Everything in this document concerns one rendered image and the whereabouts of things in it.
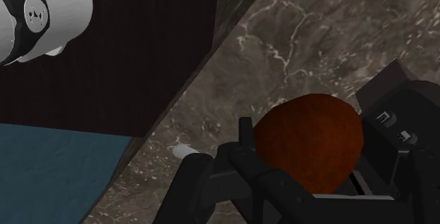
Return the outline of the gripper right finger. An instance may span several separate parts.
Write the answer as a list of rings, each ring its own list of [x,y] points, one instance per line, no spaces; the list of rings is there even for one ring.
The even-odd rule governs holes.
[[[410,150],[401,184],[410,196],[414,224],[440,224],[440,158],[428,149]]]

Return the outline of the small white cylinder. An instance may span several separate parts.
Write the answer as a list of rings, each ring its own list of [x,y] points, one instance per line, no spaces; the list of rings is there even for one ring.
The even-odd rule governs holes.
[[[172,149],[172,154],[179,159],[184,159],[187,155],[194,153],[198,153],[198,150],[188,146],[187,144],[178,144]]]

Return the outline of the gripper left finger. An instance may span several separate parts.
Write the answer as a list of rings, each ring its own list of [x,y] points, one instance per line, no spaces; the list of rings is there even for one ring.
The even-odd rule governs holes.
[[[296,224],[312,201],[292,177],[271,169],[255,153],[252,119],[238,121],[238,141],[222,144],[216,157],[187,155],[152,224],[207,224],[215,206],[231,201],[247,224]]]

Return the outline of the red-brown round ball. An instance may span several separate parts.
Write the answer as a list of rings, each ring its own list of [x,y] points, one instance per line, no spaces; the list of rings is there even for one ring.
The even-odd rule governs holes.
[[[253,132],[256,154],[312,194],[334,193],[357,165],[364,144],[357,111],[329,94],[279,104]]]

